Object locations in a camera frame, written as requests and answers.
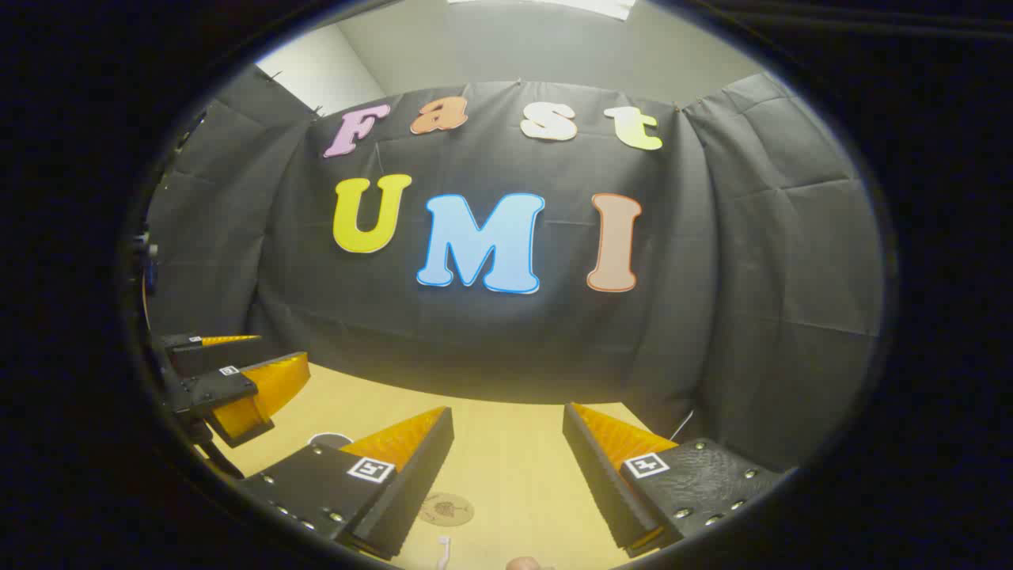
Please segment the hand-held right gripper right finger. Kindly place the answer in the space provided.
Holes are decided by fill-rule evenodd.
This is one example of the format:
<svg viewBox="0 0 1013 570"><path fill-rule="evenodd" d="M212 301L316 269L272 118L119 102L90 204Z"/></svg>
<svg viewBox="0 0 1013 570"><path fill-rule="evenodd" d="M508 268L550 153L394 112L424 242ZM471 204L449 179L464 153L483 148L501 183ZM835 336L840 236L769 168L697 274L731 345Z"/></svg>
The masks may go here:
<svg viewBox="0 0 1013 570"><path fill-rule="evenodd" d="M576 403L563 409L562 433L630 558L731 519L787 476L709 438L675 443Z"/></svg>

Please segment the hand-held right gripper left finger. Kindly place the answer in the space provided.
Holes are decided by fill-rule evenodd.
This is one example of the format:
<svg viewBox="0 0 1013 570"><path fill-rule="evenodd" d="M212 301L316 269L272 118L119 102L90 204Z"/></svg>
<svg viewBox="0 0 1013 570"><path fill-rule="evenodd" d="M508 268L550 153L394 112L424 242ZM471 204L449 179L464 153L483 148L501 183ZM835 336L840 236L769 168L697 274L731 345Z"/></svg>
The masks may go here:
<svg viewBox="0 0 1013 570"><path fill-rule="evenodd" d="M390 561L452 443L452 410L438 405L339 447L309 443L238 484L294 526Z"/></svg>

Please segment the round wooden coaster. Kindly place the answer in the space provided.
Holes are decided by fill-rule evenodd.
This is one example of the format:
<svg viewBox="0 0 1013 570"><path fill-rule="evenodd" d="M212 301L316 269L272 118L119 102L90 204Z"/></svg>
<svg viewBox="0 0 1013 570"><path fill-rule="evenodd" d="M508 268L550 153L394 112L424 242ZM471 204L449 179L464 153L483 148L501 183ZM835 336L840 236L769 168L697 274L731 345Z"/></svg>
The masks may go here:
<svg viewBox="0 0 1013 570"><path fill-rule="evenodd" d="M417 519L440 527L464 526L475 515L472 503L453 493L431 493L421 503Z"/></svg>

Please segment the light wooden desktop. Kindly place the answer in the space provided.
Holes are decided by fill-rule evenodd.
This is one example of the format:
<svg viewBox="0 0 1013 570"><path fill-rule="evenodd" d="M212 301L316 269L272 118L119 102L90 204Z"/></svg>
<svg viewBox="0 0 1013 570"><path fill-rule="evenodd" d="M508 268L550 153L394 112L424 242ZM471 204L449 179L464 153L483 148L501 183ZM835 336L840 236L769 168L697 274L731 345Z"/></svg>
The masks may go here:
<svg viewBox="0 0 1013 570"><path fill-rule="evenodd" d="M242 473L259 472L319 433L350 439L445 405L453 443L431 490L469 501L463 526L417 519L392 564L435 570L451 538L446 570L504 570L529 556L554 570L612 570L629 556L615 544L562 433L562 405L493 403L382 385L310 364L309 381L274 415L274 429L222 451Z"/></svg>

